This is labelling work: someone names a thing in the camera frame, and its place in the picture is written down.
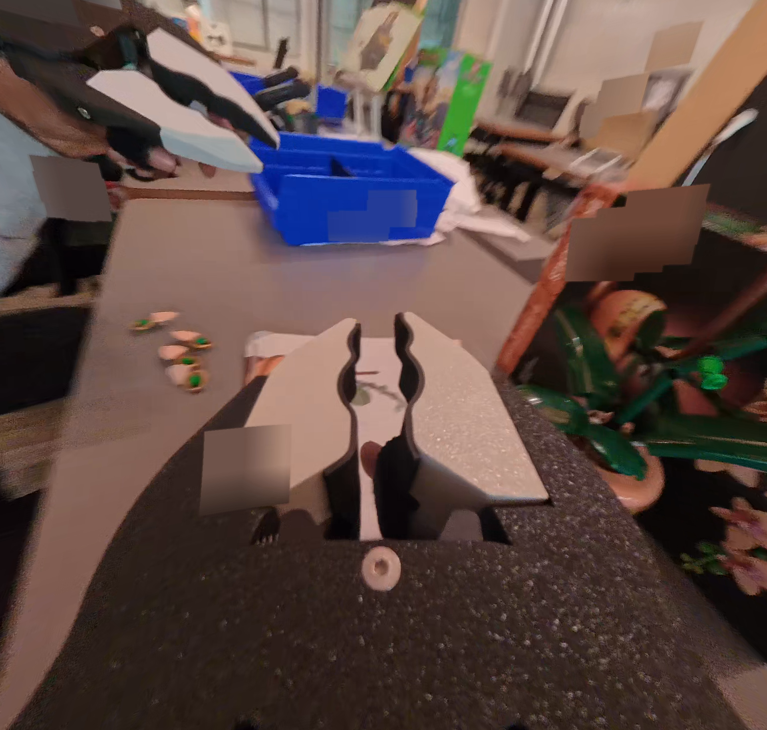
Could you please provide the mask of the tan cardboard panel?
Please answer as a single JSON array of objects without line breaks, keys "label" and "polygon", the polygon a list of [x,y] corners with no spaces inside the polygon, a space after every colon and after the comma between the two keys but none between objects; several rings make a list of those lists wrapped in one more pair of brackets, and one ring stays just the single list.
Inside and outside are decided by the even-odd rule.
[{"label": "tan cardboard panel", "polygon": [[766,74],[766,0],[756,0],[630,169],[623,191],[668,188]]}]

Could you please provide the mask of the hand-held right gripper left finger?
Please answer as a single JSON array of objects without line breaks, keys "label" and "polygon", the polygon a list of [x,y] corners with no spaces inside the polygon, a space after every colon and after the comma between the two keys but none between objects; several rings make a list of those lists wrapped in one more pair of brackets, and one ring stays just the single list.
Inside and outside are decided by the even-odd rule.
[{"label": "hand-held right gripper left finger", "polygon": [[245,427],[289,433],[285,493],[268,505],[259,540],[292,511],[306,514],[331,540],[360,536],[358,420],[351,407],[361,327],[347,318],[291,351],[271,371]]}]

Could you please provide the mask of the person's left hand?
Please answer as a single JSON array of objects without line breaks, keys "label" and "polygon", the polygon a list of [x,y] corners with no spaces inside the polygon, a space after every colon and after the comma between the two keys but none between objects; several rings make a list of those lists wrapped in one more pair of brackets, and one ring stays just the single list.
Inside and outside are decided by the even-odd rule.
[{"label": "person's left hand", "polygon": [[104,128],[77,120],[59,109],[36,86],[17,76],[4,57],[1,59],[1,113],[33,139],[68,158],[105,156],[150,180],[174,177],[181,164],[179,158],[161,148],[147,150],[147,167],[126,159],[110,148]]}]

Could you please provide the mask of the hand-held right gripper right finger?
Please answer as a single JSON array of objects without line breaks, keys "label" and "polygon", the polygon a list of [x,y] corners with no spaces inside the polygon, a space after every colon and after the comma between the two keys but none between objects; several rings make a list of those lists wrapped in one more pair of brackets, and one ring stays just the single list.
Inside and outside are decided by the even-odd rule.
[{"label": "hand-held right gripper right finger", "polygon": [[406,406],[376,463],[382,537],[502,540],[496,509],[550,496],[493,378],[415,313],[398,313],[394,333]]}]

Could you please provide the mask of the pale picture cardboard box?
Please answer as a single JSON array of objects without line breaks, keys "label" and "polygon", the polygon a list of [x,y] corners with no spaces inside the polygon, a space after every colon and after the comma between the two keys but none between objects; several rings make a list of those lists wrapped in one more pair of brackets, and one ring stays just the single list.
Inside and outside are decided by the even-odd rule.
[{"label": "pale picture cardboard box", "polygon": [[404,4],[379,4],[366,9],[340,59],[341,76],[370,92],[382,92],[396,74],[422,22],[422,14]]}]

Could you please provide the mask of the small blue plastic bin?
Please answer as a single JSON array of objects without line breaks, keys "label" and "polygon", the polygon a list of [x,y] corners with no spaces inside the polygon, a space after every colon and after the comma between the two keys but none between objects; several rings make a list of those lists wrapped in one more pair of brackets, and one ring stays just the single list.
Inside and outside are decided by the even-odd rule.
[{"label": "small blue plastic bin", "polygon": [[[239,72],[230,72],[230,74],[249,95],[256,96],[258,94],[256,92],[258,83],[256,78],[259,76]],[[333,86],[317,84],[315,91],[312,91],[310,95],[313,93],[315,101],[314,111],[319,119],[342,120],[345,117],[348,92]]]}]

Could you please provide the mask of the white instruction booklet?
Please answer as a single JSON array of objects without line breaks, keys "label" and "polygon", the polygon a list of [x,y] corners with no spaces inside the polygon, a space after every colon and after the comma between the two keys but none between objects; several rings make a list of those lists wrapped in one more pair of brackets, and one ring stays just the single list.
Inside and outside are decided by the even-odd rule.
[{"label": "white instruction booklet", "polygon": [[[246,379],[268,377],[291,351],[314,336],[256,332],[244,348]],[[357,393],[351,407],[358,420],[360,477],[360,536],[362,541],[381,538],[373,495],[373,481],[364,469],[362,449],[372,442],[383,446],[399,434],[406,401],[399,390],[400,361],[393,338],[360,335],[360,357],[356,367]]]}]

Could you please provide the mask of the large blue plastic bin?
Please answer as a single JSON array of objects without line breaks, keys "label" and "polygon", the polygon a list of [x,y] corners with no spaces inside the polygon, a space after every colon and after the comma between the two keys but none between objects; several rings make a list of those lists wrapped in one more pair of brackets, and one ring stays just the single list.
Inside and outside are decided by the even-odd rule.
[{"label": "large blue plastic bin", "polygon": [[251,175],[265,217],[290,246],[409,243],[430,238],[454,180],[399,146],[284,133],[251,138]]}]

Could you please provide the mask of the black orchid print box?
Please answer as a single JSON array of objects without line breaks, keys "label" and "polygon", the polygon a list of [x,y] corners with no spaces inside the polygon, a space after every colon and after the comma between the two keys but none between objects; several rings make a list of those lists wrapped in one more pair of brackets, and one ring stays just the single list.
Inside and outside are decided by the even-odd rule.
[{"label": "black orchid print box", "polygon": [[765,113],[763,80],[677,182],[690,263],[565,284],[510,375],[763,658]]}]

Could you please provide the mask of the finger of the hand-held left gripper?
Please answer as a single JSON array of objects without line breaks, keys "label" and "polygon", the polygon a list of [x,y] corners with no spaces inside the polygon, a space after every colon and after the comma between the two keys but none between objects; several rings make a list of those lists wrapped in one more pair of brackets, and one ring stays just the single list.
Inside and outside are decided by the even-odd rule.
[{"label": "finger of the hand-held left gripper", "polygon": [[92,89],[159,127],[169,153],[216,168],[260,173],[261,160],[234,131],[170,99],[155,83],[135,70],[108,70],[87,81]]},{"label": "finger of the hand-held left gripper", "polygon": [[279,148],[280,134],[261,107],[200,48],[155,29],[147,36],[147,49],[153,80],[169,98],[187,108],[201,106],[216,119],[226,120],[235,131],[272,149]]}]

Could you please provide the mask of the green toy box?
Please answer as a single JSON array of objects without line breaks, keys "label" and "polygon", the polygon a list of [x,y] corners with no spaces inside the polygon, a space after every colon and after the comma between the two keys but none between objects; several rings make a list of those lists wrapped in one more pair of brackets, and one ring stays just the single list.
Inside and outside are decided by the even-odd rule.
[{"label": "green toy box", "polygon": [[472,54],[423,48],[409,82],[398,144],[462,158],[491,64]]}]

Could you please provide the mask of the white plastic bag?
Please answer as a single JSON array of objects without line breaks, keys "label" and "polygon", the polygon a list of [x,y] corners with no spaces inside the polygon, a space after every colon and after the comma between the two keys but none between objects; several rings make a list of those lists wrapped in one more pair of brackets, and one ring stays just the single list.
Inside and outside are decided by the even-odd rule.
[{"label": "white plastic bag", "polygon": [[447,151],[411,148],[409,153],[453,183],[432,234],[406,244],[437,245],[455,229],[465,229],[482,235],[510,238],[526,244],[531,235],[512,223],[505,214],[486,205],[480,198],[469,163]]}]

